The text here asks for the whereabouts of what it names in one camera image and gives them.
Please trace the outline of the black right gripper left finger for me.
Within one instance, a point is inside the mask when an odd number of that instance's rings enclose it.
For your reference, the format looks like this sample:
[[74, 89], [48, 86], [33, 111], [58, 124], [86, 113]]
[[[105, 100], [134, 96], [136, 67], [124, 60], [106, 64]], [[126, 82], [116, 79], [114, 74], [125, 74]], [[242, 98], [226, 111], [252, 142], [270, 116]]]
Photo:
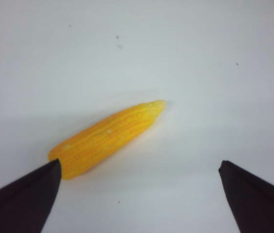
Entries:
[[0, 233], [40, 233], [61, 181], [59, 160], [51, 161], [0, 189]]

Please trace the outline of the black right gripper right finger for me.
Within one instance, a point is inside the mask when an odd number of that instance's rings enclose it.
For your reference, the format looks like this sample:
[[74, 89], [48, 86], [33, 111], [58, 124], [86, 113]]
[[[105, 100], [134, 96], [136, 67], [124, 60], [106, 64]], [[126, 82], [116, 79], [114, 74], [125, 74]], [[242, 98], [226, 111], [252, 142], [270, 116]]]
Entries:
[[274, 185], [227, 160], [219, 174], [239, 231], [274, 233]]

